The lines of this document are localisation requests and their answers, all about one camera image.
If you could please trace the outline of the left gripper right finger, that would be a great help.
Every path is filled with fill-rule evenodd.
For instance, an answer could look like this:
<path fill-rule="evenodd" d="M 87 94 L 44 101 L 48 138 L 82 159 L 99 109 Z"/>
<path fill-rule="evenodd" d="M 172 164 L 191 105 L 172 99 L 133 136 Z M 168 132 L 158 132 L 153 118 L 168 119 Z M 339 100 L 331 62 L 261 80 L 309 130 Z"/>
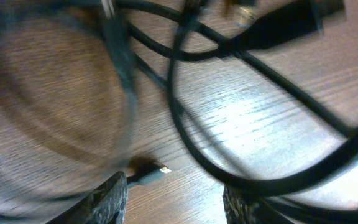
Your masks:
<path fill-rule="evenodd" d="M 288 219 L 266 204 L 243 196 L 240 191 L 224 187 L 224 211 L 227 224 L 284 224 Z"/>

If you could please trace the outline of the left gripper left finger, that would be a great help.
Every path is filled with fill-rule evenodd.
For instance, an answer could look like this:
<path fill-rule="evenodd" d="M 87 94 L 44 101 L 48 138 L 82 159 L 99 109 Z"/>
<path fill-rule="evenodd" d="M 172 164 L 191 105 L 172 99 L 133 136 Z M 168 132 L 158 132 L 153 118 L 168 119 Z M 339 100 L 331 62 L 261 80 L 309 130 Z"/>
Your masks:
<path fill-rule="evenodd" d="M 119 171 L 48 224 L 123 224 L 127 201 L 127 177 Z"/>

